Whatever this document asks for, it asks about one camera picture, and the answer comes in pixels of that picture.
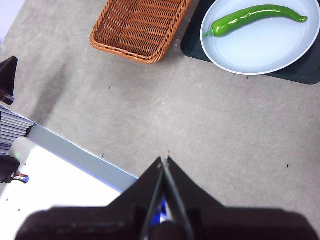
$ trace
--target green chili pepper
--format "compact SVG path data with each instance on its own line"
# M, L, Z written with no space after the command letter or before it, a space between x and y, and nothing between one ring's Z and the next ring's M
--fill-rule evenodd
M284 17L298 23L304 23L308 20L307 16L300 16L298 13L285 6L258 5L236 11L216 20L212 24L210 31L203 34L203 37L209 35L221 37L255 21L274 17Z

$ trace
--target white platform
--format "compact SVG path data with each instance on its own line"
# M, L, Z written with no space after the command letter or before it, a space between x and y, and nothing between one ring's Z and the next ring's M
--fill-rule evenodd
M1 240L14 240L34 212L61 206L107 206L120 195L25 137L14 142L9 154L21 162L19 170L29 176L29 182L0 184Z

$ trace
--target plate rim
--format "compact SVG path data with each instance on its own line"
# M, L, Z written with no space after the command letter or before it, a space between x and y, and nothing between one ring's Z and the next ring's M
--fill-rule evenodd
M220 64L218 64L216 61L214 61L211 56L208 54L206 48L205 48L205 45L204 45L204 42L203 42L203 28L204 28L204 24L205 24L205 19L207 18L209 12L211 11L211 9L215 6L215 4L220 1L220 0L216 0L212 5L211 7L208 9L208 11L206 12L203 20L202 20L202 24L201 24L201 29L200 29L200 41L201 41L201 46L202 46L202 49L205 53L205 55L209 58L209 60L214 63L216 66L218 66L219 68L227 71L227 72L230 72L230 73L233 73L233 74L239 74L239 75L246 75L246 76L253 76L253 75L264 75L264 74L269 74L269 73L273 73L273 72L276 72L276 71L279 71L281 69L284 69L288 66L290 66L291 64L295 63L296 61L298 61L300 58L302 58L306 53L307 51L309 51L309 49L312 47L312 45L315 43L316 39L318 38L319 36L319 32L320 32L320 21L318 23L318 27L317 27L317 31L316 31L316 34L313 38L313 40L311 41L311 43L309 44L309 46L298 56L296 57L293 61L290 61L289 63L283 65L283 66L280 66L278 68L275 68L275 69L272 69L272 70L268 70L268 71L263 71L263 72L239 72L239 71L234 71L234 70L231 70L231 69L228 69L224 66L221 66ZM318 15L319 15L319 19L320 19L320 5L318 3L317 0L313 0L316 5L317 5L317 10L318 10Z

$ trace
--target pepper stem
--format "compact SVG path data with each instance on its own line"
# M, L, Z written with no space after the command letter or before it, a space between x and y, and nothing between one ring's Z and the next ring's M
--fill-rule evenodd
M202 36L205 38L205 37L208 37L209 35L212 35L212 36L215 35L215 33L214 33L214 31L212 30L212 28L210 29L210 31L204 33Z
M209 35L211 35L211 31L206 32L206 33L203 34L202 36L205 38L205 37L208 37Z

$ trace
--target white oval plate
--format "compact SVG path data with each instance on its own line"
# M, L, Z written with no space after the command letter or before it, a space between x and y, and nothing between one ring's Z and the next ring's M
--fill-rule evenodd
M264 4L288 7L308 20L298 23L284 17L267 18L223 37L202 37L214 21ZM218 67L235 74L261 75L283 69L301 58L315 42L319 29L317 0L216 0L203 19L200 39L205 54Z

